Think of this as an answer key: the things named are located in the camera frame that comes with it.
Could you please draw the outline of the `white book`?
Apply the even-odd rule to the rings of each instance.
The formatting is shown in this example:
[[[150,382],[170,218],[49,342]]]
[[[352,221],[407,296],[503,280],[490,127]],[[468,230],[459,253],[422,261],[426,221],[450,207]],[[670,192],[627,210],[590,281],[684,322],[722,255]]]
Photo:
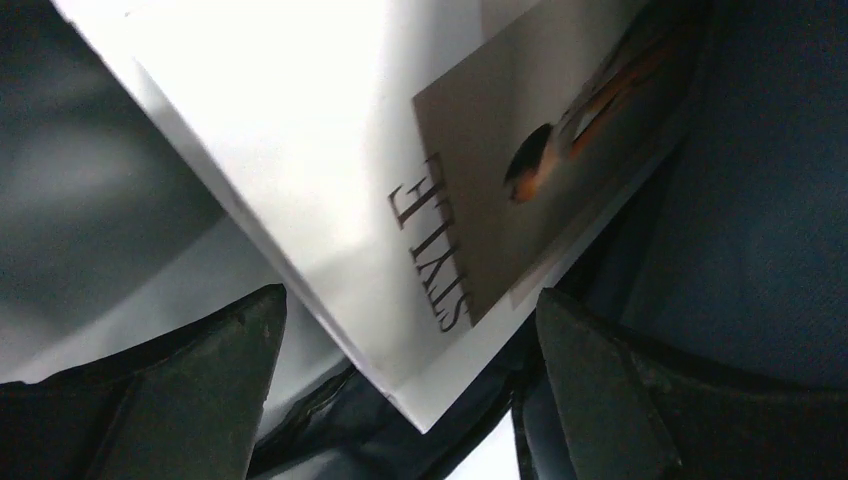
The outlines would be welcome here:
[[[429,431],[658,163],[705,1],[59,1]]]

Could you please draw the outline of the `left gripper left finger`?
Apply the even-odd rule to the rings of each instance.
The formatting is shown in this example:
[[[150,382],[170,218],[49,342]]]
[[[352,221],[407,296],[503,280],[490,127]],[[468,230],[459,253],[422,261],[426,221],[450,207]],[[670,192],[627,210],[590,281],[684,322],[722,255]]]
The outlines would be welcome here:
[[[37,383],[1,387],[5,479],[243,479],[287,317],[272,284]]]

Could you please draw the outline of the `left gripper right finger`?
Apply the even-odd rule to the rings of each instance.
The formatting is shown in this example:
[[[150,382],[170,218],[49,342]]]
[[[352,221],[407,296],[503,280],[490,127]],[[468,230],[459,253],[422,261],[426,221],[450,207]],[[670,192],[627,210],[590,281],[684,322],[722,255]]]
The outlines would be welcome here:
[[[843,479],[847,394],[690,354],[546,288],[536,327],[581,479]]]

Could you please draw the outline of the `blue student backpack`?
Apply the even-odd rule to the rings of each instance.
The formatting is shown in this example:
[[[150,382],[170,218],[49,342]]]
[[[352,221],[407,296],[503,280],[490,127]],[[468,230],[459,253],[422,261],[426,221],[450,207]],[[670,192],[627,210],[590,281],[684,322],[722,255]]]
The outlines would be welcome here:
[[[1,5],[1,387],[272,284],[287,317],[243,479],[443,479],[503,418],[581,479],[536,306],[427,432],[363,375],[56,9]],[[705,1],[654,170],[550,287],[684,352],[847,394],[847,5]]]

